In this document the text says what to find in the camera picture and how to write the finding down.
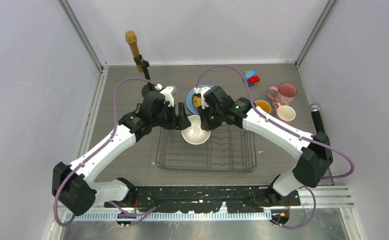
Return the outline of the plain pink mug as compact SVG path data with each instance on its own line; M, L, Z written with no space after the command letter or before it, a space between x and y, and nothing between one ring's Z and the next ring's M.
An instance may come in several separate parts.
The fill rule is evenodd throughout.
M297 114L291 106L277 102L274 107L274 115L277 119L289 125L296 118Z

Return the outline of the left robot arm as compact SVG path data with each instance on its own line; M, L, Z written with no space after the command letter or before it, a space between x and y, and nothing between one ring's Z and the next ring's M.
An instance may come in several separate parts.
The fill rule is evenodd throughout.
M174 104L171 93L150 91L138 109L124 114L95 147L69 164L59 162L52 171L52 195L75 216L93 205L118 201L135 203L136 194L122 178L95 183L95 179L119 154L151 133L155 127L185 130L191 126L183 102Z

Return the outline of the pink patterned mug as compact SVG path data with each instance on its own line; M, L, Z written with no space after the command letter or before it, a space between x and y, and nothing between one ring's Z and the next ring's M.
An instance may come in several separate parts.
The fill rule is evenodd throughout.
M279 86L270 86L266 93L270 98L273 107L275 107L277 103L289 106L297 95L298 90L290 83L281 83Z

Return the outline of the blue glazed mug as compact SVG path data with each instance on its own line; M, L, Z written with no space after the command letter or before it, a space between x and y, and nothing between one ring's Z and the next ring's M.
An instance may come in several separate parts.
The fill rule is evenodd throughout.
M255 105L257 107L260 107L267 114L270 114L272 112L272 107L271 107L271 105L267 101L265 101L265 100L256 100L254 103L255 103Z

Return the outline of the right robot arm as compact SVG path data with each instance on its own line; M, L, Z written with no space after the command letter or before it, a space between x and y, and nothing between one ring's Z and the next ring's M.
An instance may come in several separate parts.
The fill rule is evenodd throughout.
M303 186L315 188L333 162L331 151L322 146L330 143L325 133L313 135L298 130L264 112L245 97L234 101L220 86L195 87L193 91L201 98L197 110L204 130L214 130L222 123L235 125L273 142L297 161L265 190L265 198L272 204L281 205L291 192Z

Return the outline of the beige floral bowl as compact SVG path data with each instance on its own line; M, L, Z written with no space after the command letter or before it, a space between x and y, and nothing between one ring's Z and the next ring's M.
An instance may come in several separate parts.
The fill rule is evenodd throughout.
M201 118L199 115L188 116L190 126L181 131L183 139L191 145L201 145L211 136L210 131L201 128Z

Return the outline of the yellow plate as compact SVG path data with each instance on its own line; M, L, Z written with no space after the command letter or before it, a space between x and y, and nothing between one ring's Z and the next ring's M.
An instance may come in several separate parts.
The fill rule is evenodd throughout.
M191 103L196 110L202 107L202 95L200 93L194 93L191 98Z

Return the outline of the light blue plate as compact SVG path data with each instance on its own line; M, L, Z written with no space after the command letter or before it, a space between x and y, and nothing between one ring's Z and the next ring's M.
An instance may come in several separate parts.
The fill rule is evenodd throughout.
M204 89L204 88L212 88L213 85L209 85L209 84L201 84L198 86L200 89ZM195 105L193 104L193 99L194 99L194 95L195 95L195 92L194 92L194 88L192 88L187 96L186 96L186 106L187 108L190 110L190 112L192 112L194 115L198 115L199 112L197 110L197 108L195 107Z

